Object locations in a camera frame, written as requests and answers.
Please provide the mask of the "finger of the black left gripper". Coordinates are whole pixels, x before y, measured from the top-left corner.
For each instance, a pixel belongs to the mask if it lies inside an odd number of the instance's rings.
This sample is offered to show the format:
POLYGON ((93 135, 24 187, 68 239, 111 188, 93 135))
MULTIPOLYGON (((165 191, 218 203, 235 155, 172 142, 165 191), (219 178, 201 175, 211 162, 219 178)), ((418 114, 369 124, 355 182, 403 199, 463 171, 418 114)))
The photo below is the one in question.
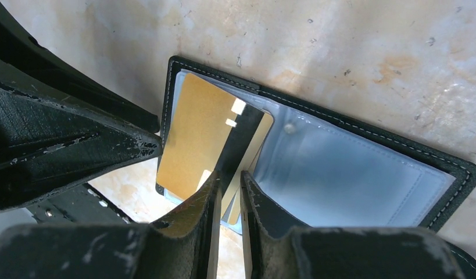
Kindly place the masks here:
POLYGON ((0 3, 0 60, 28 76, 151 133, 157 115, 120 97, 41 46, 0 3))

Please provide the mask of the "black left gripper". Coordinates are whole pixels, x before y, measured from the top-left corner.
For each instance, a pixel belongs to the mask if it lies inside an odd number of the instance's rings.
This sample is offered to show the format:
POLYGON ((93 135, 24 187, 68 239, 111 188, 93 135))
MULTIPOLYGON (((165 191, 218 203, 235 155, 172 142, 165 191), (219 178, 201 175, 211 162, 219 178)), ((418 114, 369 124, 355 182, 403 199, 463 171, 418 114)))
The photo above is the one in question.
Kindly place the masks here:
POLYGON ((133 223, 84 182, 161 154, 157 135, 0 83, 0 213, 28 206, 38 223, 133 223))

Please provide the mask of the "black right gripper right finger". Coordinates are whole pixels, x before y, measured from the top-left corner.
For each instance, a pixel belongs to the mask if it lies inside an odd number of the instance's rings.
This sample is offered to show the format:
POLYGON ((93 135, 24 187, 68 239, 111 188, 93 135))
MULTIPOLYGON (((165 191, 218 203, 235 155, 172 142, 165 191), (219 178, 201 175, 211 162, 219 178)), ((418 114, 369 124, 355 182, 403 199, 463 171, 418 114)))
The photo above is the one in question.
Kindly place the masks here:
POLYGON ((420 227, 311 227, 241 173, 247 278, 463 278, 447 243, 420 227))

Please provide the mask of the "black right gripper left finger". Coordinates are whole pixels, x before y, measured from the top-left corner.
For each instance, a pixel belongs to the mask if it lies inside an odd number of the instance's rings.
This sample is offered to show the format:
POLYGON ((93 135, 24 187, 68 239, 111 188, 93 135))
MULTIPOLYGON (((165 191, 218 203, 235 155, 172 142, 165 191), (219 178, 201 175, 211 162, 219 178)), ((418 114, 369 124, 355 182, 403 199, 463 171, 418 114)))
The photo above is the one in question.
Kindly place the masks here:
POLYGON ((21 224, 0 235, 0 278, 215 278, 221 176, 152 223, 21 224))

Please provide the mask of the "black leather card holder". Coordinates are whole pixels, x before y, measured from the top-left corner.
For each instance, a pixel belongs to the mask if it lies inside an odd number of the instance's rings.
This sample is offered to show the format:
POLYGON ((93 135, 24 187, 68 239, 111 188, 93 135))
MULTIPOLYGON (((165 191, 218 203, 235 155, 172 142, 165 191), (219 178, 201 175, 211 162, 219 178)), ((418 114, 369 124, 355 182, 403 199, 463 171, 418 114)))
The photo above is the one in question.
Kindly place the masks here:
MULTIPOLYGON (((308 226, 420 227, 438 237, 476 187, 472 162, 179 56, 168 64, 163 151, 181 72, 244 95, 270 112, 273 125, 254 171, 247 172, 267 196, 308 226)), ((476 278, 476 260, 445 242, 463 278, 476 278)))

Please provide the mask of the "gold credit card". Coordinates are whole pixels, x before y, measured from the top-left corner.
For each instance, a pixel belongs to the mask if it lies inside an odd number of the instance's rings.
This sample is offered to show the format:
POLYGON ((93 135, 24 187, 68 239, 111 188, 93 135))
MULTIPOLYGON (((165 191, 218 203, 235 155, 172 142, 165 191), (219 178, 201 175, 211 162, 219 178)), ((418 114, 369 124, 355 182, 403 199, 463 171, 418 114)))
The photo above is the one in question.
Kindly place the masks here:
POLYGON ((238 191, 238 175, 251 167, 273 125, 270 112, 193 73, 177 74, 176 105, 156 182, 181 200, 192 196, 211 172, 220 173, 221 212, 238 191))
POLYGON ((242 162, 234 174, 231 182, 221 200, 221 221, 229 226, 238 224, 241 214, 241 171, 246 170, 252 173, 256 167, 259 153, 253 159, 248 158, 247 162, 242 162))

